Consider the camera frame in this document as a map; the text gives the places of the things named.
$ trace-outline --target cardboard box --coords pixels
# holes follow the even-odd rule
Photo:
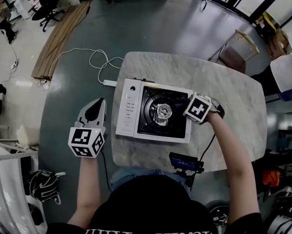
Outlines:
[[[268,39],[268,47],[273,60],[280,56],[288,55],[292,48],[288,41],[288,36],[282,30],[277,30],[276,34]]]

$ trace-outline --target gray floor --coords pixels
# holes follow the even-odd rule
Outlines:
[[[271,59],[265,43],[253,27],[239,16],[212,2],[209,2],[205,11],[201,12],[200,3],[201,0],[121,0],[120,3],[113,5],[105,4],[104,0],[94,0],[88,16],[76,28],[65,50],[77,47],[102,49],[110,58],[124,57],[130,51],[151,51],[208,59],[235,29],[239,29],[250,35],[261,52],[247,63],[246,74],[251,76],[262,72]],[[69,127],[73,124],[74,114],[77,114],[81,108],[78,103],[83,105],[88,99],[83,99],[82,94],[79,94],[79,97],[72,94],[74,101],[67,103],[67,98],[60,101],[55,94],[62,93],[64,97],[64,93],[85,91],[86,96],[92,94],[94,98],[106,97],[107,104],[112,105],[113,88],[100,90],[97,82],[98,72],[88,65],[89,56],[88,52],[78,51],[71,52],[60,59],[53,79],[56,86],[52,84],[45,103],[39,157],[41,167],[54,172],[66,169],[67,172],[67,176],[61,177],[59,183],[62,205],[56,206],[54,202],[44,203],[48,223],[67,221],[75,210],[79,163],[75,161],[73,155],[68,153],[64,157],[64,162],[58,162],[58,160],[62,159],[63,155],[60,149],[66,145],[64,135],[67,135]],[[92,63],[101,66],[104,59],[95,57]],[[65,72],[70,73],[73,79],[63,79]],[[102,71],[101,79],[116,80],[117,75],[118,70],[108,67]],[[54,110],[54,103],[57,103],[56,110]],[[70,106],[75,112],[60,112],[60,110],[65,110],[66,106]],[[284,119],[288,121],[284,118],[284,113],[292,111],[292,103],[277,101],[268,104],[267,109],[268,117],[273,119],[269,124],[267,146],[275,149],[277,129]],[[108,107],[107,117],[111,117],[110,107]],[[51,127],[54,127],[57,132],[64,127],[65,129],[63,134],[60,134],[49,132]],[[52,143],[52,146],[45,145],[46,143]],[[110,148],[111,145],[107,141],[104,152],[109,177],[118,168],[113,163]],[[104,164],[101,158],[99,158],[99,164],[103,199],[106,200],[109,192],[105,184]],[[228,201],[229,188],[225,171],[197,175],[192,192],[195,200],[206,205],[215,200]]]

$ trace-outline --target white cable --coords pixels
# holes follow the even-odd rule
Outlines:
[[[74,48],[74,49],[71,49],[71,50],[69,50],[69,51],[61,52],[60,55],[59,55],[59,56],[58,56],[58,57],[52,62],[52,64],[50,65],[49,72],[48,72],[48,76],[49,76],[50,80],[52,80],[52,78],[50,77],[50,74],[51,74],[51,71],[52,71],[52,67],[53,67],[54,62],[56,62],[62,54],[66,54],[66,53],[69,53],[69,52],[74,51],[74,50],[87,50],[87,51],[92,51],[92,52],[93,52],[92,55],[91,55],[91,57],[89,58],[88,63],[89,63],[89,65],[91,65],[93,68],[97,68],[97,69],[99,69],[98,77],[97,77],[97,78],[98,78],[98,81],[99,81],[101,84],[103,84],[103,82],[100,80],[99,76],[100,76],[100,74],[101,74],[102,69],[105,68],[108,64],[111,65],[111,66],[114,67],[114,68],[121,69],[121,68],[119,68],[119,67],[117,67],[117,66],[115,66],[115,65],[112,65],[111,62],[112,62],[114,59],[121,59],[121,60],[124,60],[124,59],[121,58],[121,57],[115,57],[115,58],[109,60],[107,54],[106,54],[103,50],[101,50],[101,49],[99,49],[99,50],[93,50],[93,49]],[[102,54],[105,56],[105,58],[106,58],[106,62],[105,62],[101,67],[95,67],[94,65],[91,64],[92,57],[93,57],[93,55],[95,55],[95,53],[97,53],[97,52],[98,52],[98,53],[102,53]]]

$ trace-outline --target desk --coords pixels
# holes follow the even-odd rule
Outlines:
[[[141,166],[174,171],[169,153],[200,158],[213,136],[211,125],[192,124],[189,144],[156,142],[115,135],[125,78],[146,78],[155,83],[192,89],[217,99],[225,110],[224,120],[244,144],[251,161],[264,155],[267,140],[267,113],[261,85],[252,78],[225,66],[185,56],[130,52],[125,56],[114,94],[111,144],[119,166]],[[203,162],[206,172],[226,168],[215,138]]]

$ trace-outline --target power strip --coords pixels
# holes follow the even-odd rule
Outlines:
[[[110,87],[116,87],[117,82],[113,80],[104,80],[104,85],[105,86],[110,86]]]

